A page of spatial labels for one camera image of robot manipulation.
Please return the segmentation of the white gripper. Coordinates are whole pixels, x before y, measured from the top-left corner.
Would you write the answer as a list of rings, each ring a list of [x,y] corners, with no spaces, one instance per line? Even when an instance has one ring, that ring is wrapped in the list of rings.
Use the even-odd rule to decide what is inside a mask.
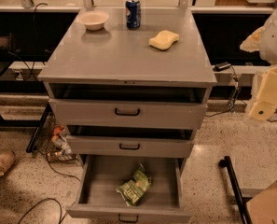
[[[246,52],[259,51],[263,27],[257,28],[240,45]],[[271,66],[263,75],[256,100],[250,101],[245,108],[243,121],[247,125],[259,126],[265,123],[277,109],[277,65]]]

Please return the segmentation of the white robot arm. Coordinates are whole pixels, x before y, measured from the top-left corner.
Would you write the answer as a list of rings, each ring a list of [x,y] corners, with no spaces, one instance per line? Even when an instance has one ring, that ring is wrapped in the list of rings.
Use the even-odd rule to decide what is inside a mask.
[[[247,52],[258,51],[270,68],[258,76],[258,83],[252,88],[252,99],[247,106],[250,123],[262,123],[277,110],[277,8],[264,25],[251,33],[240,45]]]

